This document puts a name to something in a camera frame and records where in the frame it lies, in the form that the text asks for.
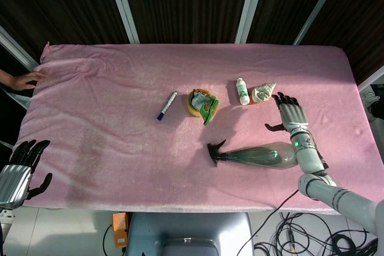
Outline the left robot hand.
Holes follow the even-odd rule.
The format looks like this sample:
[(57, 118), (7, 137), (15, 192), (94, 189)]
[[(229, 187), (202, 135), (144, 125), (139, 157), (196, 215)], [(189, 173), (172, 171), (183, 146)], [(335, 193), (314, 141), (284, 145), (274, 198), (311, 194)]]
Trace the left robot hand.
[(9, 163), (1, 170), (1, 209), (14, 210), (49, 187), (53, 174), (48, 173), (43, 183), (30, 188), (32, 176), (50, 141), (24, 141), (14, 150)]

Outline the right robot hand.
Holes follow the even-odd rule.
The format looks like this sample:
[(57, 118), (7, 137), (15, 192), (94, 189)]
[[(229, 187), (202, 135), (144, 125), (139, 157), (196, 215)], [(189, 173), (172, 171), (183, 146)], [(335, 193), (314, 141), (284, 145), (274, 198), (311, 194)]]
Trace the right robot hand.
[(274, 126), (265, 124), (267, 130), (272, 132), (292, 132), (296, 129), (308, 129), (309, 123), (306, 114), (296, 98), (285, 95), (282, 92), (277, 92), (277, 94), (273, 94), (272, 97), (278, 107), (281, 124)]

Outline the person's bare hand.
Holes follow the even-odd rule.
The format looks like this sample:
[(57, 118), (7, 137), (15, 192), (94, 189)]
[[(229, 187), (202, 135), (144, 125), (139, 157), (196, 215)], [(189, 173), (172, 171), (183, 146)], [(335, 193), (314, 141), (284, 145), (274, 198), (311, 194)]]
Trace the person's bare hand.
[(12, 76), (4, 70), (1, 70), (1, 84), (6, 85), (15, 91), (34, 89), (36, 84), (32, 84), (32, 82), (40, 82), (46, 77), (47, 74), (38, 71), (33, 71), (21, 76)]

